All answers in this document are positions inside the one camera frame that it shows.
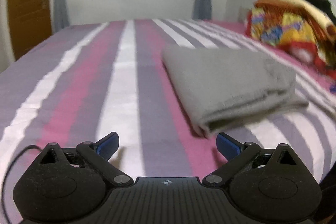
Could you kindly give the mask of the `pink striped bed sheet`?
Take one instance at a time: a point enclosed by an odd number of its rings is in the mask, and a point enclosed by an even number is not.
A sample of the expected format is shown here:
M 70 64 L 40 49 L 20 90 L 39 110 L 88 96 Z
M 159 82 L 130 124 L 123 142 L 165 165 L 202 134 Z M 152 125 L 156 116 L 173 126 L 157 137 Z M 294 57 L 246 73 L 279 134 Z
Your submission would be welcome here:
M 304 109 L 198 135 L 162 61 L 167 46 L 262 52 L 295 71 Z M 133 179 L 41 164 L 48 143 L 119 136 L 109 163 Z M 290 145 L 296 187 L 206 187 L 225 133 Z M 289 54 L 211 22 L 126 20 L 68 27 L 1 74 L 1 223 L 317 223 L 335 220 L 335 87 Z

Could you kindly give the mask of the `colourful folded blanket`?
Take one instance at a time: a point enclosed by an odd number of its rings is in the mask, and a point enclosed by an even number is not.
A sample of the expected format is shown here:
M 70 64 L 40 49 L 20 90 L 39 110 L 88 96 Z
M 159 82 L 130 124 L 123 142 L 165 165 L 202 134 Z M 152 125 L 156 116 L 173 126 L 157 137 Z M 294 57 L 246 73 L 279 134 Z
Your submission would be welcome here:
M 335 79 L 335 14 L 306 0 L 256 0 L 246 35 Z

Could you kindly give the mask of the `grey pants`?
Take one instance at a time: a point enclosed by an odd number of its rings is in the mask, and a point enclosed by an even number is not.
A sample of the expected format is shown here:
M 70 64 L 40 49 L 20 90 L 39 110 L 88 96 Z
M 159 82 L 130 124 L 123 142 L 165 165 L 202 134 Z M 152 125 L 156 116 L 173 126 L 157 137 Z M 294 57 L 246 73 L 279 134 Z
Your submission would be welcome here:
M 262 52 L 167 46 L 162 61 L 200 136 L 309 104 L 295 93 L 295 71 Z

